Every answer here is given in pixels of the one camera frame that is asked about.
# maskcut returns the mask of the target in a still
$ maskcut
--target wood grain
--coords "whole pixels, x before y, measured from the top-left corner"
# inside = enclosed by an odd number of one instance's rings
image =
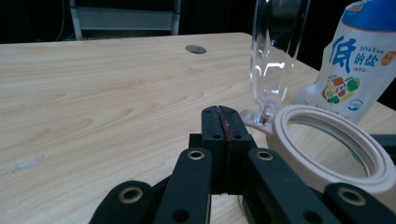
[[[88,223],[119,183],[170,175],[203,109],[257,108],[250,43],[218,34],[0,46],[0,223]],[[191,44],[207,53],[187,52]],[[317,74],[296,67],[288,102]],[[361,127],[396,133],[395,121],[376,104]],[[249,131],[265,147],[265,136]],[[227,195],[214,197],[211,218],[246,222]]]

